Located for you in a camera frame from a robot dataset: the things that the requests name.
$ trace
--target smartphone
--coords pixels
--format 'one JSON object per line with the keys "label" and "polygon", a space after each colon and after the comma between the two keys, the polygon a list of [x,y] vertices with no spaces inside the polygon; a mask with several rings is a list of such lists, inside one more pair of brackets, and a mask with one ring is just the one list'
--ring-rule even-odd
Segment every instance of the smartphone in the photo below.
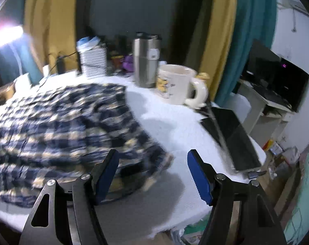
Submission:
{"label": "smartphone", "polygon": [[[212,107],[211,111],[225,140],[232,163],[237,173],[257,170],[261,167],[258,154],[244,130],[242,124],[232,110]],[[221,146],[219,133],[211,118],[201,121],[202,126]]]}

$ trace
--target silver bolt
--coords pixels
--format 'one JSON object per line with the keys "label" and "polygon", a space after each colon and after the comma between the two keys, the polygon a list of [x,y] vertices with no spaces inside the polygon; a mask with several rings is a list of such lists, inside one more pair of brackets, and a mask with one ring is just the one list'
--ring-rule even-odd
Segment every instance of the silver bolt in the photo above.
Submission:
{"label": "silver bolt", "polygon": [[260,183],[259,183],[258,181],[256,181],[256,180],[252,180],[252,181],[251,181],[251,184],[252,184],[253,186],[255,186],[255,187],[258,187],[258,186],[260,185]]}
{"label": "silver bolt", "polygon": [[83,174],[82,177],[81,177],[81,179],[85,180],[85,181],[88,180],[89,178],[90,178],[90,174],[88,174],[88,173]]}
{"label": "silver bolt", "polygon": [[226,179],[226,176],[225,176],[224,174],[222,174],[222,173],[218,173],[218,174],[216,175],[216,177],[217,177],[217,179],[219,179],[219,180],[221,180],[221,181],[223,181],[224,179]]}
{"label": "silver bolt", "polygon": [[55,183],[56,183],[55,180],[49,180],[49,181],[47,181],[47,185],[48,185],[48,186],[53,186]]}

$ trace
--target yellow cartoon character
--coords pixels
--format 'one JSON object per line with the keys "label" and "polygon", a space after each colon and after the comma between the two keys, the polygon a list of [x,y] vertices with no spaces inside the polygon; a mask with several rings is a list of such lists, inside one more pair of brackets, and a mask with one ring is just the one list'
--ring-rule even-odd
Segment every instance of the yellow cartoon character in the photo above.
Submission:
{"label": "yellow cartoon character", "polygon": [[162,79],[160,77],[157,77],[157,85],[156,85],[156,87],[159,90],[159,94],[163,98],[168,98],[169,97],[169,94],[168,94],[169,82],[168,82],[167,79]]}

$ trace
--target white ceramic mug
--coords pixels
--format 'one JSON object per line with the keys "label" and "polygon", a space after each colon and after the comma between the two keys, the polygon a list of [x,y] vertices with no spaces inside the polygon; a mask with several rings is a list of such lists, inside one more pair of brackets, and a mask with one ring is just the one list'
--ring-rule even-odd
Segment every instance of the white ceramic mug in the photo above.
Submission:
{"label": "white ceramic mug", "polygon": [[[195,78],[196,71],[181,65],[166,64],[158,68],[157,92],[169,104],[186,104],[193,109],[204,107],[208,97],[206,84]],[[195,88],[195,97],[189,97],[190,86]]]}

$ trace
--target plaid shirt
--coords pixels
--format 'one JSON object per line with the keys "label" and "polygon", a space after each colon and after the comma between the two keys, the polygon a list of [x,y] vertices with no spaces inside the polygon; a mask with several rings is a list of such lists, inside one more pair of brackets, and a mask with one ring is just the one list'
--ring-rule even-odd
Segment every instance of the plaid shirt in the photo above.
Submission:
{"label": "plaid shirt", "polygon": [[124,86],[62,87],[5,104],[0,117],[0,200],[32,207],[50,178],[73,181],[121,153],[106,201],[130,194],[171,161],[134,120]]}

